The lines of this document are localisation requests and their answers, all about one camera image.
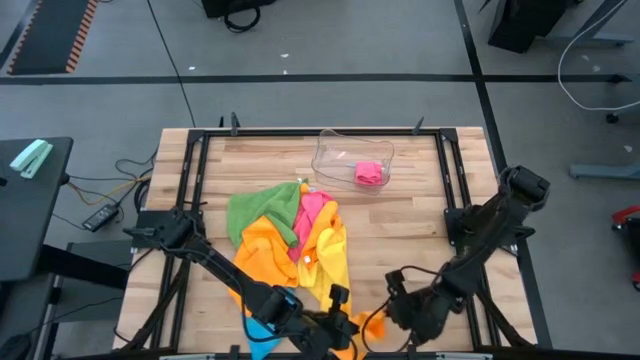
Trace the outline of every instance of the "pink towel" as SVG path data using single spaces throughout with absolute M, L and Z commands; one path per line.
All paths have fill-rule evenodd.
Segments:
M 359 161 L 356 163 L 356 184 L 382 184 L 382 165 L 373 161 Z
M 296 219 L 293 221 L 293 232 L 298 236 L 298 246 L 289 248 L 289 251 L 287 252 L 289 254 L 289 258 L 293 260 L 294 263 L 298 262 L 298 259 L 302 254 L 304 244 L 307 243 L 309 233 L 311 233 L 311 228 L 313 227 L 313 223 L 316 221 L 320 210 L 322 210 L 327 202 L 332 200 L 333 198 L 324 191 L 315 191 L 300 197 L 298 214 L 296 215 Z

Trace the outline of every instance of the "green cloth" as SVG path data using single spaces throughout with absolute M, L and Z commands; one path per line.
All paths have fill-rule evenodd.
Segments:
M 242 231 L 262 215 L 280 231 L 289 247 L 298 246 L 293 232 L 293 221 L 300 203 L 300 184 L 283 183 L 276 187 L 253 193 L 232 195 L 227 209 L 227 230 L 233 246 L 242 244 Z

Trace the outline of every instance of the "clear plastic container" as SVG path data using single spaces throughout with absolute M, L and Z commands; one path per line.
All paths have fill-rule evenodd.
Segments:
M 389 141 L 358 139 L 325 129 L 318 136 L 311 168 L 321 184 L 375 195 L 391 178 L 393 153 L 393 144 Z M 360 162 L 380 164 L 379 180 L 372 184 L 357 180 L 356 164 Z

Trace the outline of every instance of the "butcher block tabletop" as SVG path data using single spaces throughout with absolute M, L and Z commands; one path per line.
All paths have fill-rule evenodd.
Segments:
M 146 200 L 147 210 L 169 210 L 175 205 L 189 129 L 165 129 L 157 153 L 155 169 Z M 487 141 L 480 127 L 457 128 L 468 187 L 474 204 L 482 204 L 496 193 L 497 180 Z M 309 184 L 332 195 L 347 229 L 347 259 L 353 314 L 378 308 L 388 297 L 385 273 L 403 265 L 438 270 L 454 255 L 443 218 L 447 207 L 434 136 L 375 136 L 395 147 L 391 180 L 375 196 L 318 183 L 311 168 L 317 137 L 215 137 L 210 140 L 201 206 L 206 235 L 211 245 L 233 259 L 235 249 L 227 234 L 227 205 L 233 194 L 264 190 L 283 182 L 308 178 Z M 200 143 L 195 146 L 187 199 L 191 199 Z M 456 204 L 461 206 L 453 155 L 445 150 L 452 169 Z M 131 338 L 144 323 L 158 300 L 165 256 L 153 251 L 131 272 L 122 304 L 117 331 Z M 517 259 L 497 250 L 486 264 L 492 297 L 520 334 L 535 342 L 529 305 Z M 407 270 L 407 289 L 429 284 L 432 276 Z M 305 308 L 315 310 L 318 301 L 302 287 L 295 290 Z M 489 344 L 484 310 L 476 299 L 482 338 Z M 184 353 L 227 353 L 231 345 L 249 352 L 242 330 L 240 310 L 226 286 L 199 265 L 192 264 L 189 275 L 179 351 Z M 165 316 L 161 346 L 169 343 L 173 305 Z M 377 351 L 395 351 L 407 339 L 391 319 L 386 320 L 387 336 L 370 342 Z M 114 340 L 114 347 L 124 342 Z M 464 312 L 451 313 L 443 333 L 418 351 L 472 350 L 469 325 Z M 283 340 L 274 352 L 297 352 Z

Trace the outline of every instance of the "white cable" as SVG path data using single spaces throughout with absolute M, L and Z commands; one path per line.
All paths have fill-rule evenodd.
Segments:
M 611 10 L 609 10 L 609 12 L 605 16 L 603 16 L 600 20 L 598 20 L 595 23 L 593 23 L 593 25 L 589 26 L 587 29 L 585 29 L 580 34 L 576 35 L 576 37 L 573 40 L 571 40 L 569 45 L 567 45 L 566 49 L 564 49 L 564 51 L 562 52 L 562 56 L 560 56 L 560 62 L 558 62 L 558 84 L 560 84 L 560 87 L 562 88 L 562 90 L 564 90 L 564 92 L 567 94 L 569 99 L 571 99 L 571 101 L 573 101 L 574 104 L 578 105 L 580 108 L 582 108 L 584 110 L 589 110 L 589 111 L 619 111 L 619 110 L 627 109 L 627 108 L 630 108 L 630 107 L 634 107 L 636 105 L 640 105 L 640 101 L 636 101 L 634 103 L 623 105 L 623 106 L 619 106 L 619 107 L 616 107 L 616 108 L 602 108 L 602 107 L 600 107 L 600 108 L 598 108 L 598 107 L 591 108 L 591 107 L 587 107 L 587 106 L 584 106 L 584 105 L 580 104 L 576 99 L 574 99 L 573 96 L 571 96 L 571 94 L 569 93 L 569 90 L 567 90 L 567 88 L 564 87 L 564 84 L 562 83 L 562 80 L 561 80 L 562 62 L 564 61 L 564 56 L 567 54 L 567 51 L 569 51 L 569 48 L 571 48 L 571 45 L 573 45 L 573 43 L 578 41 L 578 39 L 580 39 L 584 34 L 588 33 L 591 29 L 593 29 L 598 24 L 603 22 L 606 18 L 608 18 L 611 14 L 613 14 L 616 10 L 618 10 L 625 3 L 626 3 L 626 1 L 621 1 L 618 5 L 614 6 Z

